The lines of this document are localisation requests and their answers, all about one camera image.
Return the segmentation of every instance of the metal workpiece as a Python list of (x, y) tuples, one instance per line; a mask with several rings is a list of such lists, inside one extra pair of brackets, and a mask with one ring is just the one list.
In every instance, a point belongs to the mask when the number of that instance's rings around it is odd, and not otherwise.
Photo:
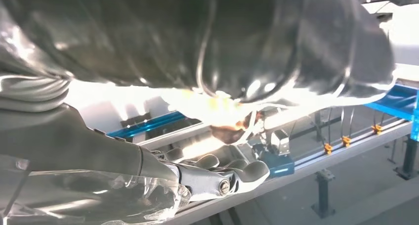
[(208, 154), (201, 157), (197, 161), (191, 161), (191, 160), (182, 161), (182, 164), (187, 164), (187, 165), (199, 167), (202, 169), (210, 169), (210, 168), (217, 167), (220, 164), (220, 160), (216, 156), (212, 154)]
[(227, 194), (224, 184), (228, 180), (223, 175), (186, 164), (176, 166), (179, 170), (179, 183), (191, 192), (190, 201), (216, 199)]
[(174, 148), (167, 152), (161, 152), (158, 150), (151, 151), (152, 154), (162, 160), (170, 161), (170, 162), (180, 162), (183, 160), (183, 151), (181, 148)]
[(252, 193), (243, 193), (234, 196), (227, 196), (222, 199), (205, 201), (201, 203), (190, 204), (172, 219), (166, 222), (167, 225), (184, 225), (191, 224), (206, 218), (213, 214), (219, 213), (245, 201), (251, 200), (265, 193), (283, 187), (296, 180), (312, 175), (319, 170), (336, 165), (349, 158), (377, 148), (383, 144), (389, 143), (396, 138), (408, 135), (412, 129), (412, 123), (405, 120), (399, 120), (389, 125), (383, 126), (381, 135), (374, 135), (369, 129), (368, 133), (353, 138), (351, 147), (342, 147), (338, 141), (334, 147), (332, 155), (324, 155), (323, 151), (310, 156), (310, 160), (301, 159), (295, 162), (295, 173), (286, 177), (273, 178), (265, 181)]
[(266, 138), (255, 136), (248, 142), (254, 158), (268, 166), (271, 178), (293, 174), (294, 161), (290, 155), (288, 135), (283, 130), (276, 130)]
[(204, 156), (196, 162), (161, 162), (176, 174), (180, 184), (190, 190), (190, 201), (205, 201), (249, 192), (262, 184), (269, 175), (269, 169), (263, 162), (249, 164), (244, 160), (236, 160), (218, 168), (219, 161), (213, 155)]
[(220, 174), (229, 179), (230, 192), (240, 194), (252, 191), (262, 184), (269, 176), (269, 168), (265, 163), (255, 161), (242, 169), (228, 168)]

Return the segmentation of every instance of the metal rail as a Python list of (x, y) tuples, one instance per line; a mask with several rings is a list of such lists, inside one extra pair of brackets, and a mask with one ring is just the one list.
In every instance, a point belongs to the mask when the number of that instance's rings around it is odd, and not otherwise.
[(185, 225), (195, 223), (202, 218), (220, 213), (226, 209), (239, 205), (243, 202), (261, 196), (265, 193), (283, 187), (303, 177), (311, 175), (316, 171), (333, 166), (351, 157), (369, 151), (380, 145), (393, 141), (396, 138), (408, 135), (412, 128), (412, 122), (399, 120), (383, 127), (380, 135), (372, 132), (353, 138), (349, 148), (342, 147), (341, 143), (333, 147), (332, 155), (324, 155), (319, 152), (310, 156), (310, 159), (303, 158), (295, 162), (295, 174), (265, 181), (260, 187), (252, 192), (228, 196), (222, 199), (194, 203), (184, 207), (166, 225)]
[(199, 134), (210, 131), (210, 126), (204, 123), (198, 123), (180, 130), (173, 131), (171, 133), (158, 136), (140, 143), (137, 145), (147, 148), (148, 150), (156, 150), (159, 147), (163, 147)]

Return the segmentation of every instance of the blue rail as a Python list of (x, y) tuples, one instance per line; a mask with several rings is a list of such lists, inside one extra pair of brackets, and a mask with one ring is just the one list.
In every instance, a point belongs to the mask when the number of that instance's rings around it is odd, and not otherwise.
[(419, 89), (395, 85), (381, 100), (366, 104), (367, 107), (412, 121), (411, 138), (419, 141)]
[(181, 113), (179, 113), (178, 111), (175, 111), (175, 112), (171, 112), (157, 118), (146, 120), (136, 125), (131, 125), (129, 128), (126, 127), (124, 129), (108, 133), (107, 135), (111, 137), (122, 137), (122, 138), (133, 137), (137, 134), (154, 130), (161, 126), (171, 124), (176, 121), (183, 120), (183, 119), (186, 119), (186, 117), (182, 115)]

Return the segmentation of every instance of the floor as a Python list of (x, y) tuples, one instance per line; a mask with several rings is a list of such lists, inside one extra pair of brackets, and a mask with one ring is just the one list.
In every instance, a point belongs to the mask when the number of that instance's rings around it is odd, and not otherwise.
[[(349, 125), (350, 113), (352, 108), (345, 109), (344, 125)], [(328, 111), (323, 113), (323, 119), (328, 118)], [(332, 111), (331, 117), (339, 116), (340, 110)], [(364, 106), (355, 108), (355, 114), (352, 123), (352, 131), (360, 131), (362, 129), (371, 130), (369, 127), (373, 124), (373, 116), (376, 117), (376, 123), (381, 122), (381, 113), (374, 113), (373, 110)], [(294, 131), (298, 132), (302, 128), (310, 125), (309, 118), (301, 119), (297, 122)], [(285, 130), (288, 132), (292, 126), (288, 125)], [(349, 132), (348, 127), (344, 127), (344, 135)], [(322, 130), (325, 141), (329, 141), (328, 128)], [(341, 127), (340, 123), (331, 126), (331, 140), (334, 141), (340, 138)], [(293, 158), (304, 157), (307, 154), (317, 152), (321, 149), (322, 143), (316, 141), (316, 133), (301, 136), (291, 141), (291, 151)], [(343, 211), (346, 208), (354, 205), (368, 196), (380, 193), (384, 190), (392, 188), (402, 182), (403, 179), (398, 177), (393, 169), (396, 165), (403, 162), (404, 148), (403, 139), (398, 139), (395, 143), (394, 161), (391, 163), (388, 158), (392, 154), (393, 143), (389, 145), (382, 145), (376, 149), (368, 151), (365, 154), (351, 158), (336, 166), (328, 168), (334, 175), (335, 180), (329, 183), (330, 205), (336, 210)], [(416, 161), (416, 168), (419, 166), (419, 161)], [(234, 208), (238, 215), (238, 219), (242, 225), (307, 225), (313, 224), (320, 220), (319, 216), (311, 209), (311, 206), (318, 201), (318, 184), (315, 180), (315, 175), (303, 178), (285, 187), (274, 190), (256, 199), (250, 200)], [(416, 208), (419, 207), (419, 200), (413, 201)], [(419, 220), (419, 215), (414, 211), (409, 213), (407, 221)], [(220, 220), (217, 217), (203, 219), (194, 225), (237, 225), (233, 223), (231, 214), (224, 211), (219, 214)], [(383, 218), (372, 219), (363, 223), (363, 225), (385, 225), (396, 224)]]

